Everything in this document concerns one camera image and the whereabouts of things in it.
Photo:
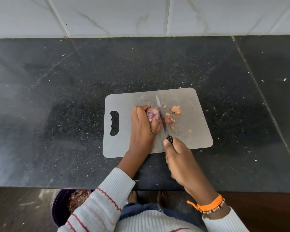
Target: purple bucket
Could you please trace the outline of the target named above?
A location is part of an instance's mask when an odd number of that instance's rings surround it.
[[[61,189],[58,191],[53,200],[52,216],[54,223],[59,227],[63,226],[70,216],[70,211],[67,206],[71,194],[73,194],[75,191],[76,189]]]

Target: jeans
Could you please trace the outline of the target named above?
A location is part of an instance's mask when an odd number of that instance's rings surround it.
[[[169,217],[188,222],[190,224],[193,224],[193,225],[199,227],[201,230],[208,232],[206,227],[205,227],[205,224],[201,220],[201,218],[197,218],[197,219],[191,218],[188,215],[185,215],[183,213],[160,207],[157,203],[149,203],[149,204],[144,204],[144,205],[139,204],[138,202],[137,203],[128,203],[123,207],[118,221],[121,221],[122,219],[125,219],[128,217],[138,215],[141,212],[147,211],[147,210],[159,211],[159,212],[164,213],[165,215],[167,215]]]

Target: fingernail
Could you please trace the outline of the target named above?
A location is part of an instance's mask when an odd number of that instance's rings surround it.
[[[166,145],[166,144],[168,144],[169,143],[169,141],[167,140],[167,139],[165,139],[164,141],[163,141],[163,145]]]

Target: knife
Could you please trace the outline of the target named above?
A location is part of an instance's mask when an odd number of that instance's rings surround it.
[[[165,117],[164,117],[164,115],[161,112],[161,103],[160,103],[160,100],[159,100],[157,95],[156,95],[156,99],[157,99],[157,107],[159,109],[159,114],[161,116],[162,126],[163,126],[163,129],[164,129],[164,132],[165,132],[166,139],[173,145],[173,137],[170,135],[170,133],[168,131],[168,127],[166,125]]]

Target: kitchen counter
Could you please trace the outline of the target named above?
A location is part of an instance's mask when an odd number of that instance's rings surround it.
[[[0,186],[95,189],[121,160],[102,154],[105,97],[180,87],[197,91],[214,144],[192,152],[218,191],[290,192],[290,36],[0,39]],[[135,180],[183,189],[164,153]]]

